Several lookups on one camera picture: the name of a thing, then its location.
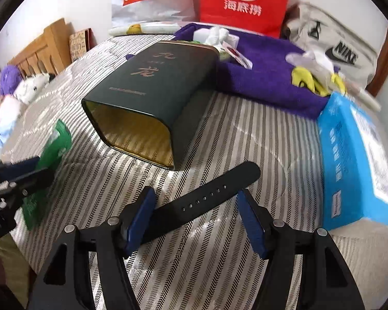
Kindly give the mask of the striped mattress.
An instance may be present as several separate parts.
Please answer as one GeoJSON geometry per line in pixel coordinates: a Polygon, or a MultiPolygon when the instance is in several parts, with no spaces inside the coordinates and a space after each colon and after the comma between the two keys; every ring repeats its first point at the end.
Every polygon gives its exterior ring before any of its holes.
{"type": "MultiPolygon", "coordinates": [[[[260,179],[250,192],[275,218],[313,231],[322,219],[323,176],[317,123],[241,97],[213,92],[183,169],[171,172],[109,148],[88,120],[82,98],[160,35],[106,40],[61,72],[20,117],[1,152],[6,162],[42,153],[58,120],[72,135],[49,188],[47,215],[28,230],[22,213],[12,238],[35,271],[68,224],[100,225],[152,186],[166,204],[249,160],[260,179]]],[[[250,309],[267,263],[253,250],[237,202],[149,244],[125,261],[142,309],[250,309]]]]}

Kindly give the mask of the purple plush toy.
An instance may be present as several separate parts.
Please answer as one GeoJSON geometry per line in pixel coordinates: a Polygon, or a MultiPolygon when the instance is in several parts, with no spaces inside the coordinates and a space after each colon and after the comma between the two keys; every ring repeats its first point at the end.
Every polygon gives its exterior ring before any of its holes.
{"type": "Polygon", "coordinates": [[[0,74],[0,96],[13,95],[22,80],[22,74],[15,65],[5,66],[0,74]]]}

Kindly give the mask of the wooden headboard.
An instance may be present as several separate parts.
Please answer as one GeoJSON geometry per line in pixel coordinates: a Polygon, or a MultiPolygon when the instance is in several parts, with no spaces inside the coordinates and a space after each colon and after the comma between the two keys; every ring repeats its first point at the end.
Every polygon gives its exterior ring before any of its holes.
{"type": "Polygon", "coordinates": [[[63,18],[44,28],[8,65],[16,66],[25,79],[37,74],[60,74],[71,61],[69,27],[63,18]]]}

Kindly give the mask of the white sponge block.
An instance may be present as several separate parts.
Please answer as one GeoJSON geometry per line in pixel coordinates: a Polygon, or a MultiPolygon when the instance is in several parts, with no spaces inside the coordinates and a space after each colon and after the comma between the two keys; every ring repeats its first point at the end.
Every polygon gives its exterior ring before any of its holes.
{"type": "MultiPolygon", "coordinates": [[[[206,37],[208,36],[209,29],[201,28],[194,31],[193,40],[204,44],[206,37]]],[[[236,48],[239,43],[239,36],[236,36],[232,33],[229,34],[225,42],[229,43],[232,47],[236,48]]]]}

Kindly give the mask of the blue tissue pack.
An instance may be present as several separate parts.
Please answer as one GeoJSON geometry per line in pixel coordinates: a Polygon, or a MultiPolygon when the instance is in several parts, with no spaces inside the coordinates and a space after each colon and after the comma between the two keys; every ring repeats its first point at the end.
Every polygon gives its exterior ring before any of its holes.
{"type": "Polygon", "coordinates": [[[388,227],[388,159],[370,116],[335,92],[317,125],[324,174],[323,227],[388,227]]]}

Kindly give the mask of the red Haidilao paper bag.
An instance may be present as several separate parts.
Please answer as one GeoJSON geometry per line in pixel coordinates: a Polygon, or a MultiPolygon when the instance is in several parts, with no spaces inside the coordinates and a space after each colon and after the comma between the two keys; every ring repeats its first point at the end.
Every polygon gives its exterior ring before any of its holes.
{"type": "Polygon", "coordinates": [[[288,0],[200,0],[200,22],[280,36],[288,0]]]}

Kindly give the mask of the brown door frame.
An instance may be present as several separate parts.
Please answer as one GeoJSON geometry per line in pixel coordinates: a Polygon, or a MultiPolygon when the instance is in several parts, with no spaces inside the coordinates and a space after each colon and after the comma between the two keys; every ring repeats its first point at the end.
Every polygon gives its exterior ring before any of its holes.
{"type": "Polygon", "coordinates": [[[372,81],[366,87],[366,90],[374,97],[376,97],[383,87],[386,79],[388,77],[388,29],[385,37],[385,41],[380,50],[376,73],[372,81]]]}

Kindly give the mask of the green wet wipe packet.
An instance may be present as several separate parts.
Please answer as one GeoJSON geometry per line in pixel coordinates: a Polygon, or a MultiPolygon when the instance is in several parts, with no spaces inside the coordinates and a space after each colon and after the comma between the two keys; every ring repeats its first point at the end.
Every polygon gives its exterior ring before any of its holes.
{"type": "Polygon", "coordinates": [[[40,180],[42,188],[29,194],[22,206],[24,221],[29,231],[37,227],[44,218],[49,201],[47,198],[48,188],[54,180],[55,172],[63,156],[71,149],[71,146],[70,130],[62,120],[57,120],[35,167],[36,170],[46,171],[44,179],[40,180]]]}

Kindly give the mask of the white and green glove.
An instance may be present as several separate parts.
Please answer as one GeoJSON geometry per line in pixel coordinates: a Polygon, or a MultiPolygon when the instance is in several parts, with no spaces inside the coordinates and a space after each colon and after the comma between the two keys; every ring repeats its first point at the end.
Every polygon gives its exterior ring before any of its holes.
{"type": "Polygon", "coordinates": [[[221,45],[229,36],[229,31],[226,28],[218,26],[211,27],[208,32],[208,36],[205,39],[205,45],[221,45]]]}

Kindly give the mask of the dark green tin box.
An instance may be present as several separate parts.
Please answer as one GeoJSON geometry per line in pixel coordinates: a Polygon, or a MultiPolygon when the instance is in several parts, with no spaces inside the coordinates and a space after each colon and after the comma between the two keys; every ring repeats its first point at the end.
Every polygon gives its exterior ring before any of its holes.
{"type": "Polygon", "coordinates": [[[176,171],[216,82],[219,52],[186,41],[159,41],[130,58],[81,100],[109,147],[176,171]]]}

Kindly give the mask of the white face mask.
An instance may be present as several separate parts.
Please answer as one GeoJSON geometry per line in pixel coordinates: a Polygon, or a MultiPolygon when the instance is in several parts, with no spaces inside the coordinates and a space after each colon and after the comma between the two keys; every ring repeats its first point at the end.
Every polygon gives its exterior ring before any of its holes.
{"type": "Polygon", "coordinates": [[[307,69],[323,86],[332,81],[334,65],[326,54],[319,50],[309,50],[304,54],[291,52],[285,56],[285,60],[295,67],[307,69]]]}

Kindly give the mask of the yellow mesh pouch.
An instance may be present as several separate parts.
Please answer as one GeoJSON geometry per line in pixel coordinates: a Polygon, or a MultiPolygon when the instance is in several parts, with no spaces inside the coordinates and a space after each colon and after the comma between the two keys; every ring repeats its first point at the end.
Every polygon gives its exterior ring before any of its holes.
{"type": "Polygon", "coordinates": [[[292,70],[292,84],[298,88],[307,88],[320,97],[328,97],[333,92],[341,95],[346,94],[345,83],[338,74],[327,73],[326,81],[320,83],[309,70],[302,66],[296,66],[292,70]]]}

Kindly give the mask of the patterned notebook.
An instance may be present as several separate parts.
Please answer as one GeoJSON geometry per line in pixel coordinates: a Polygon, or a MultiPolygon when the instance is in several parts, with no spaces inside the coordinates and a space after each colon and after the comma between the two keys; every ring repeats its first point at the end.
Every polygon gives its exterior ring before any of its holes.
{"type": "Polygon", "coordinates": [[[75,62],[94,47],[94,35],[91,28],[83,29],[69,36],[71,62],[75,62]]]}

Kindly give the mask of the purple towel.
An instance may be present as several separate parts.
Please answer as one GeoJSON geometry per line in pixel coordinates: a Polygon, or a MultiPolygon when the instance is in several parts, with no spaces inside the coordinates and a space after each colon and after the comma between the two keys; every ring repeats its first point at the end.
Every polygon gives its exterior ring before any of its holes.
{"type": "Polygon", "coordinates": [[[300,49],[288,41],[239,32],[240,51],[253,63],[251,70],[220,62],[213,48],[191,45],[195,30],[190,23],[172,41],[157,43],[125,62],[118,74],[121,101],[135,111],[176,120],[194,98],[205,100],[210,90],[253,99],[292,114],[315,120],[328,100],[292,85],[292,65],[285,56],[300,49]]]}

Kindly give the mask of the grey Nike bag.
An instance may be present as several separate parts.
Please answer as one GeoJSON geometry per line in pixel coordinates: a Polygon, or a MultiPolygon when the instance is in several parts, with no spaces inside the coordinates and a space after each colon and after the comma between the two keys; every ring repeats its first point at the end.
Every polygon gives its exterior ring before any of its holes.
{"type": "Polygon", "coordinates": [[[289,9],[283,33],[304,51],[323,52],[340,72],[361,88],[376,73],[378,54],[355,32],[322,9],[307,3],[289,9]]]}

